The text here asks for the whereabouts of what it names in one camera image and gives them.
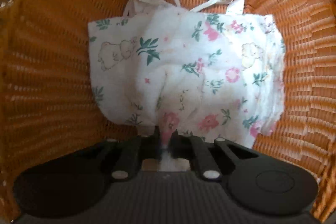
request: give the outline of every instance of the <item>clothing tag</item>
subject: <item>clothing tag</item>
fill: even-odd
[[[226,9],[226,15],[242,15],[244,10],[245,0],[234,0]]]

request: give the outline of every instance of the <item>white cloth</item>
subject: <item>white cloth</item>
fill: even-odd
[[[218,1],[209,0],[198,11]],[[272,15],[187,11],[163,0],[130,0],[124,17],[91,22],[91,84],[117,124],[159,125],[207,142],[218,136],[252,147],[284,109],[284,44]]]

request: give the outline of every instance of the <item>woven wicker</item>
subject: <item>woven wicker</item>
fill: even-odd
[[[1,1],[0,215],[11,220],[20,214],[11,192],[20,172],[136,131],[103,117],[89,77],[87,23],[120,16],[127,0]],[[287,47],[286,110],[254,148],[313,173],[320,192],[312,213],[321,221],[336,207],[334,1],[246,0],[245,9],[274,14]],[[202,2],[181,0],[186,8]]]

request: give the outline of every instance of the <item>orange wicker basket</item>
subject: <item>orange wicker basket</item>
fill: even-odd
[[[204,0],[180,0],[192,8]],[[1,0],[0,215],[20,214],[11,188],[23,170],[135,128],[107,121],[89,77],[87,23],[120,16],[127,0]],[[319,181],[312,213],[336,207],[335,0],[246,0],[274,14],[287,47],[286,110],[254,148],[309,170]],[[205,12],[225,12],[216,5]]]

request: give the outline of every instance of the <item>basket wall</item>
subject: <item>basket wall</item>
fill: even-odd
[[[274,14],[286,48],[286,110],[254,148],[297,164],[320,181],[312,210],[336,207],[335,0],[246,0],[245,12]],[[92,145],[126,139],[91,92],[87,23],[120,16],[127,0],[2,0],[0,18],[0,215],[20,212],[11,187],[23,170]],[[204,0],[181,0],[192,8]],[[205,12],[225,12],[215,5]]]

